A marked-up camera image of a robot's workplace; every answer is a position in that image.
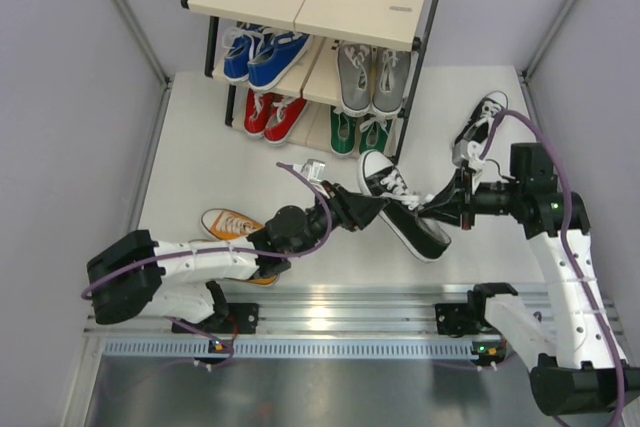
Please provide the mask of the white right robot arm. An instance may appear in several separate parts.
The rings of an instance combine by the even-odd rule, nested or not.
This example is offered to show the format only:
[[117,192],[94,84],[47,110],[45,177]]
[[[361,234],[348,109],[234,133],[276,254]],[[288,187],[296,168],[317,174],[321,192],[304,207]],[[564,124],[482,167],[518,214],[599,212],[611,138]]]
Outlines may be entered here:
[[555,330],[530,313],[508,283],[469,291],[467,319],[497,331],[522,359],[538,408],[547,416],[611,412],[639,396],[639,370],[628,363],[606,317],[594,275],[590,223],[582,199],[566,200],[552,159],[539,143],[517,143],[510,177],[479,182],[469,163],[418,214],[463,230],[479,215],[509,216],[524,230],[541,269]]

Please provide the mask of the red sneaker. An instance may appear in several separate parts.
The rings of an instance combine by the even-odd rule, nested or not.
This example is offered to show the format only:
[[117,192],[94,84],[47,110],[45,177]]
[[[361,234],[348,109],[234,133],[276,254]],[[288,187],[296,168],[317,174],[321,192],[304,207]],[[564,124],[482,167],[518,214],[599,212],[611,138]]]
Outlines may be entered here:
[[264,137],[271,145],[284,144],[307,106],[302,97],[283,96],[272,104]]
[[271,108],[275,95],[271,92],[264,93],[254,90],[248,92],[244,130],[250,137],[261,137],[266,129],[271,116]]

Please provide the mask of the blue sneaker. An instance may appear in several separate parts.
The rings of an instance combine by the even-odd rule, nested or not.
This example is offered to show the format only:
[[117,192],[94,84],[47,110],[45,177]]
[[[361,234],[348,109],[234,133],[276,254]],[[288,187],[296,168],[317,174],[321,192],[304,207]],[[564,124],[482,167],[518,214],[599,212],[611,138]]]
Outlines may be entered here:
[[269,37],[268,29],[258,24],[242,23],[224,32],[223,75],[229,83],[237,84],[249,78],[248,64],[264,49]]
[[313,36],[294,31],[274,31],[257,55],[248,62],[248,83],[254,91],[268,91],[299,61],[313,43]]

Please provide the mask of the black sneaker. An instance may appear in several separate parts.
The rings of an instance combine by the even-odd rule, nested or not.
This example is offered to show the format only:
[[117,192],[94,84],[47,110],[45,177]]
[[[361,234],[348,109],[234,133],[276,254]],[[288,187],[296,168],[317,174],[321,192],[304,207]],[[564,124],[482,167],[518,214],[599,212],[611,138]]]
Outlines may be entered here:
[[496,116],[508,107],[508,96],[503,91],[496,90],[486,94],[454,138],[452,147],[461,140],[476,141],[485,146]]
[[388,200],[379,216],[414,257],[428,263],[443,256],[451,245],[450,236],[436,221],[418,215],[426,200],[409,189],[388,157],[376,150],[361,154],[357,182],[364,195]]

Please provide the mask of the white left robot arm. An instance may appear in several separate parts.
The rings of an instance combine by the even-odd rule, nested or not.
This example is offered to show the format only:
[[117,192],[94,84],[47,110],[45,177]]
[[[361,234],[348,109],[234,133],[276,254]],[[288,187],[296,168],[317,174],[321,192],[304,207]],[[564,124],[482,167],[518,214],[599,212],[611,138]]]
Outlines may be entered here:
[[312,207],[285,206],[263,228],[232,240],[162,242],[135,230],[88,261],[82,296],[99,325],[170,317],[215,333],[228,319],[221,281],[278,275],[335,229],[364,229],[388,202],[324,182]]

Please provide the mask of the green sneaker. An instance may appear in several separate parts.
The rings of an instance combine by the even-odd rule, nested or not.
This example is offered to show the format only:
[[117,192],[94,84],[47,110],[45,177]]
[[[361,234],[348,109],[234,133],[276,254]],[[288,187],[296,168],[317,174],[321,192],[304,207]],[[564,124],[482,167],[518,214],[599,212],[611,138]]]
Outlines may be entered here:
[[350,156],[356,142],[356,119],[346,114],[342,108],[334,106],[330,111],[330,147],[340,156]]
[[391,118],[366,115],[359,127],[361,133],[359,153],[364,154],[371,150],[384,153],[392,126]]

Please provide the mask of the grey sneaker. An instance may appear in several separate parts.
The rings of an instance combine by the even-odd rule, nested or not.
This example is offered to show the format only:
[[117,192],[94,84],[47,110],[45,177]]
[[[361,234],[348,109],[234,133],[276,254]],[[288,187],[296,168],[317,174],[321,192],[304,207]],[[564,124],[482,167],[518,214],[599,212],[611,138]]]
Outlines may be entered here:
[[372,51],[366,44],[342,42],[337,51],[336,69],[343,110],[352,117],[364,116],[370,107]]
[[389,118],[400,112],[410,68],[410,52],[388,48],[378,50],[372,98],[372,110],[376,116]]

